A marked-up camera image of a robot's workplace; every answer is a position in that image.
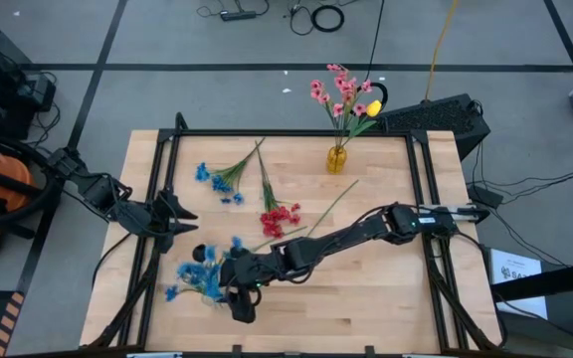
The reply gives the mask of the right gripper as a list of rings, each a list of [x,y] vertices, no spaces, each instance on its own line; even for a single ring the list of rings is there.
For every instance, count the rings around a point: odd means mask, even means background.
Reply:
[[[296,253],[292,242],[273,245],[268,254],[257,254],[243,247],[232,247],[225,253],[221,264],[221,279],[225,280],[225,286],[245,287],[226,293],[234,320],[243,323],[256,320],[259,294],[256,289],[248,288],[258,284],[269,285],[274,280],[295,282]]]

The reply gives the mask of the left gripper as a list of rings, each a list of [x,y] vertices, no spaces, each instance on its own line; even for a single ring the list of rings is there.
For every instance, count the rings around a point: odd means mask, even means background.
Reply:
[[[170,191],[161,191],[159,201],[162,204],[162,217],[167,221],[198,219],[197,215],[184,209],[178,197]],[[115,204],[115,220],[131,234],[156,238],[155,248],[162,254],[166,254],[172,248],[176,236],[198,229],[196,225],[178,223],[174,224],[170,231],[156,230],[151,227],[152,219],[152,214],[143,203],[119,200]]]

